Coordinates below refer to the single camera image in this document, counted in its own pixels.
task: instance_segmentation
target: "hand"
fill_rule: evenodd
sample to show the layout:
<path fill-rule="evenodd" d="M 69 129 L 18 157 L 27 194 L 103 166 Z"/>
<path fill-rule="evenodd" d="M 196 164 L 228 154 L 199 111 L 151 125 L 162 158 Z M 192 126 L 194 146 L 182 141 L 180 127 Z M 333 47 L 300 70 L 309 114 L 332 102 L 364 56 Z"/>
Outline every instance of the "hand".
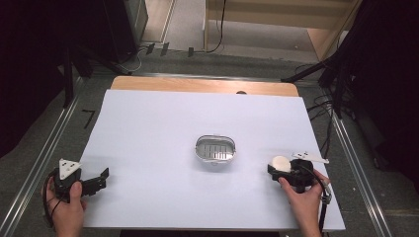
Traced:
<path fill-rule="evenodd" d="M 46 187 L 46 200 L 48 200 L 49 213 L 55 226 L 56 236 L 64 237 L 80 236 L 83 227 L 84 210 L 87 203 L 81 200 L 82 186 L 80 182 L 75 182 L 70 189 L 70 203 L 59 202 L 51 189 L 52 177 L 48 180 Z"/>
<path fill-rule="evenodd" d="M 327 185 L 330 184 L 330 180 L 318 171 L 314 170 L 314 174 Z M 318 208 L 323 190 L 320 184 L 315 182 L 308 191 L 298 194 L 286 179 L 279 178 L 278 181 L 284 192 L 286 192 L 303 236 L 321 236 L 318 227 Z"/>

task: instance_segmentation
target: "floor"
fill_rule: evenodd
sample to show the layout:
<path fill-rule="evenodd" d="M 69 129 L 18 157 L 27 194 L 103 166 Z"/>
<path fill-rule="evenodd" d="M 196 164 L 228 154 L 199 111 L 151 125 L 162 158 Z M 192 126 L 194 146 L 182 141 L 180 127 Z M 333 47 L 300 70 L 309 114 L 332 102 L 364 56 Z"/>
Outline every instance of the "floor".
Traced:
<path fill-rule="evenodd" d="M 294 75 L 310 63 L 317 62 L 312 46 L 305 29 L 278 29 L 279 33 L 266 34 L 262 38 L 262 31 L 254 25 L 233 26 L 225 25 L 225 38 L 223 47 L 213 54 L 196 53 L 188 57 L 186 50 L 189 46 L 202 48 L 202 13 L 201 7 L 205 3 L 200 1 L 175 1 L 170 24 L 167 29 L 165 42 L 170 42 L 170 49 L 166 56 L 160 56 L 160 51 L 155 50 L 149 55 L 142 52 L 141 67 L 134 75 L 144 73 L 170 73 L 189 75 L 211 75 L 229 77 L 248 77 L 261 81 L 278 81 Z M 186 27 L 188 16 L 193 26 Z M 212 25 L 212 45 L 216 43 L 216 23 Z M 125 66 L 134 68 L 138 60 L 133 58 Z M 94 126 L 97 116 L 86 127 L 89 115 L 83 110 L 94 110 L 99 113 L 105 91 L 112 84 L 115 74 L 101 65 L 92 62 L 94 75 L 92 78 L 84 78 L 80 87 L 76 90 L 79 98 L 74 105 L 68 124 L 63 128 L 60 138 L 49 154 L 46 167 L 41 177 L 46 176 L 56 162 L 62 158 L 77 160 L 83 153 L 88 142 L 90 132 Z M 309 107 L 314 105 L 317 97 L 323 92 L 316 85 L 319 76 L 318 72 L 297 82 L 297 88 L 304 102 Z M 11 153 L 0 159 L 0 219 L 5 218 L 11 203 L 21 190 L 33 165 L 42 153 L 44 143 L 47 141 L 50 132 L 54 129 L 55 122 L 66 113 L 62 109 L 63 94 L 60 94 L 51 102 L 42 116 L 34 123 L 27 132 L 18 147 Z M 326 137 L 328 116 L 314 119 L 313 130 L 318 144 L 322 144 Z M 397 172 L 383 172 L 375 168 L 373 155 L 364 140 L 357 124 L 350 117 L 344 115 L 343 122 L 351 137 L 359 161 L 366 173 L 369 184 L 377 198 L 377 203 L 383 210 L 383 216 L 393 236 L 414 236 L 419 232 L 419 196 L 414 191 L 412 184 L 404 176 Z M 342 148 L 342 143 L 335 129 L 331 133 L 331 147 L 329 159 L 331 164 L 327 167 L 330 178 L 333 182 L 333 189 L 340 203 L 346 231 L 331 232 L 329 236 L 382 236 L 377 234 L 372 222 L 369 210 L 366 208 L 366 198 L 360 190 L 360 184 L 355 179 L 353 168 L 348 161 L 347 154 Z M 20 221 L 16 224 L 13 236 L 54 236 L 42 222 L 42 202 L 38 190 L 40 182 L 33 184 L 33 192 L 28 195 L 28 203 L 22 208 L 25 210 Z M 85 229 L 83 236 L 119 236 L 120 230 L 109 229 Z M 281 233 L 280 236 L 300 236 L 298 231 Z"/>

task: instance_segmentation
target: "person's left hand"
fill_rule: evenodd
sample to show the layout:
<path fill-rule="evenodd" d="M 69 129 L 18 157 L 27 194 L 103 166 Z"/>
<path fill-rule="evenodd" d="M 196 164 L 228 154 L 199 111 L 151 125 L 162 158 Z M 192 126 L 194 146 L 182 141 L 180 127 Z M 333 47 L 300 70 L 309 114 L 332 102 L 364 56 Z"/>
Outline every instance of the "person's left hand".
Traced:
<path fill-rule="evenodd" d="M 87 203 L 81 199 L 82 186 L 75 182 L 70 189 L 70 203 L 59 202 L 51 189 L 53 177 L 48 180 L 46 187 L 46 200 L 48 210 L 55 226 L 56 236 L 80 236 L 83 227 L 84 210 Z"/>

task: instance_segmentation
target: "gray carpet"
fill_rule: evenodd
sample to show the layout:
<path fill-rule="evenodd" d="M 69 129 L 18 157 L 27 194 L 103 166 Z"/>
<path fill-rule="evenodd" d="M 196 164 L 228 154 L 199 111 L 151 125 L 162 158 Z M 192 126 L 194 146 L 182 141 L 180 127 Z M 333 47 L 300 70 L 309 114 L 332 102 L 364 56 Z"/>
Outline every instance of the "gray carpet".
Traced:
<path fill-rule="evenodd" d="M 165 57 L 160 57 L 157 51 L 147 56 L 142 54 L 141 59 L 141 69 L 134 75 L 140 73 L 174 73 L 254 77 L 263 78 L 262 80 L 266 81 L 294 75 L 294 70 L 301 65 L 301 63 L 273 59 L 212 54 L 196 54 L 194 57 L 188 58 L 186 53 L 180 52 L 169 52 Z M 136 63 L 135 60 L 132 60 L 127 62 L 125 66 L 134 67 Z M 80 98 L 74 114 L 52 154 L 44 177 L 56 166 L 60 158 L 78 160 L 81 157 L 98 117 L 105 91 L 110 88 L 113 78 L 116 76 L 100 65 L 95 64 L 94 67 L 95 73 L 92 78 L 84 79 L 84 87 L 79 92 Z M 304 81 L 297 83 L 298 92 L 308 107 L 313 105 L 314 98 L 322 95 L 315 83 L 318 75 L 318 73 L 310 75 Z M 2 200 L 0 217 L 2 219 L 6 215 L 16 192 L 20 189 L 35 163 L 59 114 L 62 112 L 62 104 L 63 94 L 60 94 L 34 123 L 19 146 L 0 159 L 0 198 Z M 84 126 L 90 114 L 86 114 L 82 110 L 96 111 L 87 128 L 84 128 Z M 377 170 L 373 163 L 371 151 L 356 123 L 347 117 L 344 117 L 344 121 L 394 236 L 412 236 L 413 233 L 418 233 L 419 198 L 412 184 L 397 172 L 387 173 Z M 326 137 L 327 124 L 327 115 L 315 119 L 312 123 L 317 142 L 320 145 Z M 347 228 L 346 231 L 332 232 L 329 236 L 375 236 L 375 228 L 334 129 L 328 157 L 330 164 L 326 168 L 333 182 L 335 198 L 340 204 Z M 39 193 L 41 185 L 38 184 L 37 191 L 22 216 L 14 236 L 53 236 L 53 232 L 45 227 L 42 219 L 42 200 Z M 115 210 L 115 214 L 121 213 L 119 210 Z M 119 236 L 119 234 L 119 230 L 109 229 L 85 229 L 83 232 L 83 236 Z M 300 236 L 298 231 L 281 233 L 281 236 L 286 235 Z"/>

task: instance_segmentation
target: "black controller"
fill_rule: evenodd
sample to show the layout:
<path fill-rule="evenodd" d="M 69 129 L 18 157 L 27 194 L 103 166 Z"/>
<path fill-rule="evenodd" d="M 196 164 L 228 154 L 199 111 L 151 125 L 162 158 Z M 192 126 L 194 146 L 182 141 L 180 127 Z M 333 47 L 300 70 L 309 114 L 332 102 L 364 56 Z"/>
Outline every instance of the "black controller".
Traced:
<path fill-rule="evenodd" d="M 278 181 L 279 177 L 285 178 L 295 191 L 299 194 L 304 193 L 305 187 L 313 185 L 313 164 L 311 161 L 294 159 L 291 161 L 291 171 L 284 172 L 268 165 L 268 173 L 272 175 L 273 181 Z"/>
<path fill-rule="evenodd" d="M 102 172 L 101 176 L 87 180 L 81 181 L 81 169 L 77 169 L 72 173 L 70 176 L 65 178 L 64 180 L 59 179 L 59 170 L 55 168 L 55 176 L 53 178 L 54 181 L 54 188 L 55 188 L 55 195 L 58 199 L 66 200 L 67 202 L 70 201 L 70 189 L 71 186 L 76 181 L 80 181 L 82 185 L 82 194 L 81 196 L 92 196 L 97 191 L 104 189 L 106 187 L 106 179 L 109 177 L 109 168 L 107 168 L 104 172 Z"/>

